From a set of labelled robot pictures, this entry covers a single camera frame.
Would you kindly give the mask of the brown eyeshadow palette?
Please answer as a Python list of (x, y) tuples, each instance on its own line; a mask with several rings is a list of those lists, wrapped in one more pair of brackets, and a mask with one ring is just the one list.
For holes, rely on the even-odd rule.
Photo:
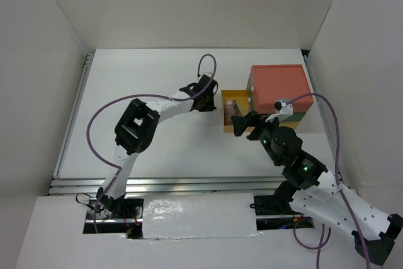
[(234, 100), (234, 114), (232, 116), (238, 116), (238, 117), (244, 116), (242, 108), (240, 104), (237, 102), (237, 100)]

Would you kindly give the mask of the pink eyeshadow palette clear case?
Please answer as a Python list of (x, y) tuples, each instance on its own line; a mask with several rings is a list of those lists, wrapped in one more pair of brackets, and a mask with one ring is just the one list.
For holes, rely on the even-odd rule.
[(224, 125), (232, 125), (231, 116), (234, 114), (234, 100), (223, 101)]

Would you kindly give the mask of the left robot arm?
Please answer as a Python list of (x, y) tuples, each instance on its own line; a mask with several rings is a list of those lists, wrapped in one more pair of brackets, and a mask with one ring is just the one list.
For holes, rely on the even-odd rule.
[(148, 102), (135, 98), (129, 103), (114, 129), (113, 166), (96, 194), (103, 213), (115, 218), (123, 212), (128, 177), (140, 153), (150, 146), (157, 126), (177, 115), (214, 111), (218, 86), (218, 82), (204, 74), (196, 83), (167, 98)]

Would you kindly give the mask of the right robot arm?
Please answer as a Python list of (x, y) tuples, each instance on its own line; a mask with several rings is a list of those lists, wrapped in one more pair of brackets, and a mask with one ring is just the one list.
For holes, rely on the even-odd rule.
[(378, 210), (343, 183), (325, 164), (302, 149), (303, 141), (290, 127), (256, 112), (231, 116), (235, 136), (248, 127), (248, 140), (257, 140), (285, 181), (275, 191), (274, 206), (281, 213), (299, 212), (340, 231), (354, 242), (361, 256), (382, 266), (402, 230), (402, 217)]

